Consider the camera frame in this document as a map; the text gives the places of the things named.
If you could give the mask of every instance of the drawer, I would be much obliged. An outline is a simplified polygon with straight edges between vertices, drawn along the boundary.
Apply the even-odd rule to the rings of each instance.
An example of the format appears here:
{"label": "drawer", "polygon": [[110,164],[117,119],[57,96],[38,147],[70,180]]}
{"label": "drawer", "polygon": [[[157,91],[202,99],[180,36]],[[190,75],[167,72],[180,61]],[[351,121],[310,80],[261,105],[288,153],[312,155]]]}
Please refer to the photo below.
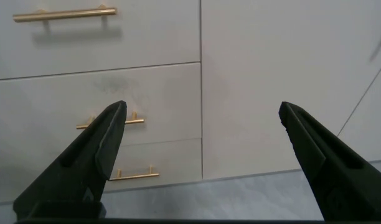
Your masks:
{"label": "drawer", "polygon": [[200,61],[198,0],[107,0],[117,15],[16,23],[96,0],[0,1],[0,79]]}
{"label": "drawer", "polygon": [[18,196],[81,133],[76,124],[118,100],[128,119],[145,119],[126,125],[123,146],[201,138],[199,63],[3,80],[0,199]]}
{"label": "drawer", "polygon": [[109,181],[105,190],[177,184],[202,180],[202,149],[200,139],[122,146],[119,149],[111,179],[121,170],[124,179]]}

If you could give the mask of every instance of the gray floor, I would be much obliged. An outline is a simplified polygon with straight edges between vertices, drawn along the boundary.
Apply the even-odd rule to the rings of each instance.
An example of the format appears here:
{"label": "gray floor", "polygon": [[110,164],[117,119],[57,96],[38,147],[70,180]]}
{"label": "gray floor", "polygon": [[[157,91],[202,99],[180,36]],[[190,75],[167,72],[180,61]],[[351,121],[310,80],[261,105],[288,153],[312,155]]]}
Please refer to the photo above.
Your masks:
{"label": "gray floor", "polygon": [[[115,218],[322,220],[301,171],[113,192],[102,202]],[[0,205],[0,223],[15,220],[12,205]]]}

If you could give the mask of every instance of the marble floor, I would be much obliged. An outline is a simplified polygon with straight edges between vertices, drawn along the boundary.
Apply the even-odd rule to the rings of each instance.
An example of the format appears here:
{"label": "marble floor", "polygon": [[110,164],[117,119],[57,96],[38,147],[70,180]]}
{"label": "marble floor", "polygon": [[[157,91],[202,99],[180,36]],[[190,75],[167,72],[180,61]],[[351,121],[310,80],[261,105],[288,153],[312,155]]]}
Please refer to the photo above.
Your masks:
{"label": "marble floor", "polygon": [[[301,171],[111,192],[102,202],[115,218],[322,220]],[[15,221],[12,204],[0,205],[0,223]]]}

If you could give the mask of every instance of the gold drawer handle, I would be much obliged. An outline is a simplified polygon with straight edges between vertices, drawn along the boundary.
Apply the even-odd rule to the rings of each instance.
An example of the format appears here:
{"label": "gold drawer handle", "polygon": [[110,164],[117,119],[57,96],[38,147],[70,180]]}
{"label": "gold drawer handle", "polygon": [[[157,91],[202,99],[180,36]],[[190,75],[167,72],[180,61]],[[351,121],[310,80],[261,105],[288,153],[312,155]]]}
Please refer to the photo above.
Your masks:
{"label": "gold drawer handle", "polygon": [[[139,123],[145,123],[145,119],[136,119],[137,117],[137,114],[135,111],[133,111],[133,114],[131,115],[131,119],[130,121],[126,121],[125,124],[139,124]],[[90,124],[91,122],[95,119],[94,116],[90,117],[87,121],[86,124],[78,124],[76,125],[76,129],[86,129]]]}
{"label": "gold drawer handle", "polygon": [[38,10],[30,14],[15,14],[13,15],[15,22],[34,22],[34,21],[48,21],[54,19],[71,19],[80,17],[91,16],[110,16],[116,15],[117,9],[115,7],[107,8],[105,5],[100,5],[96,9],[82,9],[82,10],[69,10],[59,12],[47,12],[45,10]]}
{"label": "gold drawer handle", "polygon": [[134,176],[127,176],[122,177],[121,176],[121,169],[117,170],[117,177],[109,179],[109,181],[116,181],[116,180],[131,180],[131,179],[138,179],[138,178],[145,178],[145,177],[158,177],[160,174],[153,173],[153,166],[149,166],[149,173],[148,174],[141,174],[141,175],[134,175]]}

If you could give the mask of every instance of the cabinet door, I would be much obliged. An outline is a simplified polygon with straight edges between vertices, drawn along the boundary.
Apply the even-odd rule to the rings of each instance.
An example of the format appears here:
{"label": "cabinet door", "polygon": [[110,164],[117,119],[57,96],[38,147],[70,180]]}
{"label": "cabinet door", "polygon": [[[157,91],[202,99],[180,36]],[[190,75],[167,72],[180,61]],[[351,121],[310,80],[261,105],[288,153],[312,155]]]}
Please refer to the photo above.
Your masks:
{"label": "cabinet door", "polygon": [[380,40],[381,0],[202,1],[204,178],[298,169],[281,102],[338,134]]}
{"label": "cabinet door", "polygon": [[[38,9],[117,15],[16,23]],[[200,60],[198,0],[0,0],[0,79]]]}
{"label": "cabinet door", "polygon": [[339,134],[364,159],[381,160],[381,72]]}

